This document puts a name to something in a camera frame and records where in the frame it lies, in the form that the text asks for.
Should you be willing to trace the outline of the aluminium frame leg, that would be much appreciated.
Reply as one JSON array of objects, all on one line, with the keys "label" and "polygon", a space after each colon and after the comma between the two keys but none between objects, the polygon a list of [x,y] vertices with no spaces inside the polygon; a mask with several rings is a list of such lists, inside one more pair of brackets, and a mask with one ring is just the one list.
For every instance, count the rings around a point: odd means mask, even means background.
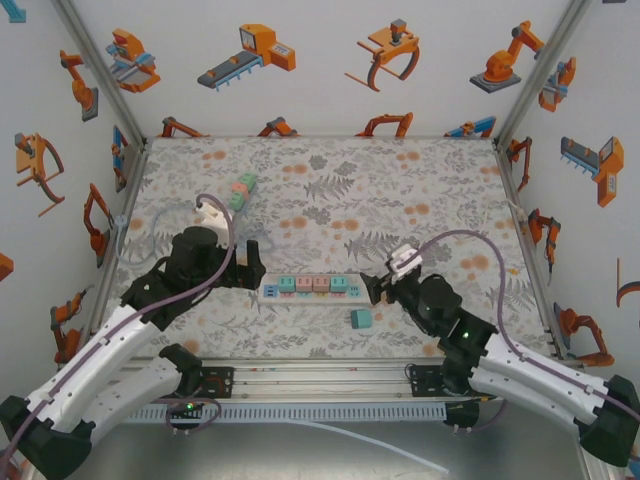
[{"label": "aluminium frame leg", "polygon": [[607,464],[577,445],[577,453],[585,480],[624,480],[624,471]]}]

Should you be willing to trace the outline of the aluminium corner post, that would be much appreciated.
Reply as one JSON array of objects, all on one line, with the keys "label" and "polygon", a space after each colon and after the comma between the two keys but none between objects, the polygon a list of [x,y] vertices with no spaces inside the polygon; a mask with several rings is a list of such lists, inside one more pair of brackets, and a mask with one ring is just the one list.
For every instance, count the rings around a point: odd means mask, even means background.
[{"label": "aluminium corner post", "polygon": [[65,30],[74,41],[82,58],[88,62],[98,86],[107,97],[116,116],[122,122],[124,129],[129,134],[128,139],[139,150],[143,151],[146,145],[146,137],[128,107],[115,80],[111,77],[107,63],[102,58],[89,29],[81,19],[72,0],[49,0]]},{"label": "aluminium corner post", "polygon": [[569,1],[496,137],[497,150],[505,150],[509,145],[527,111],[537,98],[537,94],[544,86],[552,68],[559,60],[560,54],[593,3],[594,0]]}]

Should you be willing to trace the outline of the blue-grey power strip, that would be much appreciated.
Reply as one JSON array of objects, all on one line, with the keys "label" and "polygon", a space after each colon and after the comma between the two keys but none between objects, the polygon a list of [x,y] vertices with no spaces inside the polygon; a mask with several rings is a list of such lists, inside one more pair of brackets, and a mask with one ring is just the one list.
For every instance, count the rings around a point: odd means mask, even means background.
[{"label": "blue-grey power strip", "polygon": [[245,205],[244,205],[244,207],[243,207],[243,209],[242,209],[241,211],[246,210],[246,209],[248,208],[248,205],[249,205],[249,203],[251,202],[251,200],[252,200],[252,198],[253,198],[254,194],[256,193],[256,191],[257,191],[257,181],[256,181],[256,185],[255,185],[254,189],[250,192],[249,197],[248,197],[248,198],[246,198],[246,203],[245,203]]}]

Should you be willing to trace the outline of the aluminium side rail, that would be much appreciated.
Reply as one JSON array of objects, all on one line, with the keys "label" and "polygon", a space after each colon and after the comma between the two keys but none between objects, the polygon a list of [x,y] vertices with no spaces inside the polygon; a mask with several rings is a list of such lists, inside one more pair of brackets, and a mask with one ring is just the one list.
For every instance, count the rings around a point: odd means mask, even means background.
[{"label": "aluminium side rail", "polygon": [[[495,141],[494,150],[496,153],[497,166],[500,171],[506,199],[511,200],[522,207],[519,200],[517,187],[512,178],[511,169],[505,150],[497,150]],[[551,344],[551,352],[558,360],[566,360],[567,349],[561,339],[561,331],[555,319],[549,289],[546,284],[547,277],[538,264],[536,258],[536,246],[532,241],[528,224],[519,224],[513,214],[512,217],[515,221],[516,232],[524,258],[527,275],[531,282],[532,290],[537,301],[537,309],[541,319],[541,323],[548,337],[548,342]]]},{"label": "aluminium side rail", "polygon": [[[138,192],[144,176],[144,169],[148,159],[148,150],[151,142],[148,140],[138,150],[131,150],[135,153],[133,156],[133,165],[130,170],[128,185],[125,189],[125,196],[122,207],[118,211],[119,215],[129,217],[133,212]],[[110,292],[114,284],[116,270],[118,268],[117,254],[120,251],[119,241],[112,238],[106,251],[105,263],[101,269],[101,279],[91,315],[84,324],[84,330],[79,345],[83,347],[91,337],[98,331],[103,321],[107,318],[107,304],[110,298]]]}]

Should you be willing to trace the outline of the white multi-colour socket power strip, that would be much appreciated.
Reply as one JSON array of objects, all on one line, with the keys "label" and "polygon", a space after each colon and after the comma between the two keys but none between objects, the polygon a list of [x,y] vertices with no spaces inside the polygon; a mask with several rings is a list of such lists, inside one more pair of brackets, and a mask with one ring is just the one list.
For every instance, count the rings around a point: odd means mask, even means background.
[{"label": "white multi-colour socket power strip", "polygon": [[[280,294],[278,290],[278,278],[280,276],[345,276],[349,280],[349,287],[345,296],[334,296],[330,293],[289,293]],[[358,274],[266,274],[258,288],[258,300],[262,303],[277,305],[349,305],[349,306],[368,306],[370,304],[366,286]]]}]

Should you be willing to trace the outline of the black base bracket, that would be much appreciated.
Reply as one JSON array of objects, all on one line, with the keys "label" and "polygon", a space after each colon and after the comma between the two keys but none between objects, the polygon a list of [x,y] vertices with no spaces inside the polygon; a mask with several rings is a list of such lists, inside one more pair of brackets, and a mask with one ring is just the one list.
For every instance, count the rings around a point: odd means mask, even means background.
[{"label": "black base bracket", "polygon": [[180,432],[190,435],[192,431],[199,431],[204,406],[205,402],[195,400],[170,403],[165,411],[165,425],[174,436]]},{"label": "black base bracket", "polygon": [[446,403],[444,424],[452,428],[473,428],[480,417],[480,407],[476,402]]}]

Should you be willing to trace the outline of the white plastic tube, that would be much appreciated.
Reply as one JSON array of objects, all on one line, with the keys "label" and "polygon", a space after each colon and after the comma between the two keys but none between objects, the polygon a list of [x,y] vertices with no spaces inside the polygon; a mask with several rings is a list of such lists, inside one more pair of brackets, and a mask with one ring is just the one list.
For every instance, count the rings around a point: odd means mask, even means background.
[{"label": "white plastic tube", "polygon": [[415,455],[413,453],[410,453],[404,449],[401,449],[395,445],[389,444],[387,442],[384,442],[382,440],[379,439],[375,439],[369,436],[365,436],[350,430],[346,430],[340,427],[336,427],[336,426],[332,426],[332,425],[328,425],[328,424],[322,424],[322,423],[315,423],[315,422],[309,422],[309,421],[301,421],[301,420],[284,420],[283,424],[288,424],[288,425],[294,425],[294,426],[300,426],[300,427],[305,427],[305,428],[310,428],[310,429],[316,429],[316,430],[322,430],[325,432],[330,432],[330,433],[334,433],[337,435],[342,435],[354,440],[358,440],[370,445],[374,445],[376,447],[382,448],[384,450],[393,452],[394,454],[400,455],[406,459],[409,459],[411,461],[414,461],[426,468],[430,468],[432,470],[437,471],[438,473],[442,474],[442,475],[448,475],[450,470],[444,466],[441,466],[435,462],[432,462],[430,460],[427,460],[425,458],[422,458],[418,455]]}]

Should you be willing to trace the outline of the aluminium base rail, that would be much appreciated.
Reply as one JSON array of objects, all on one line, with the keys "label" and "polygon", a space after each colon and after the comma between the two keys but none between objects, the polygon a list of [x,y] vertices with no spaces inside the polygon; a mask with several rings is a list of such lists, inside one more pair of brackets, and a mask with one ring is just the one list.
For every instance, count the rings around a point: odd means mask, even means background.
[{"label": "aluminium base rail", "polygon": [[409,364],[439,366],[441,358],[214,359],[205,367],[234,369],[234,402],[386,402],[411,398]]}]

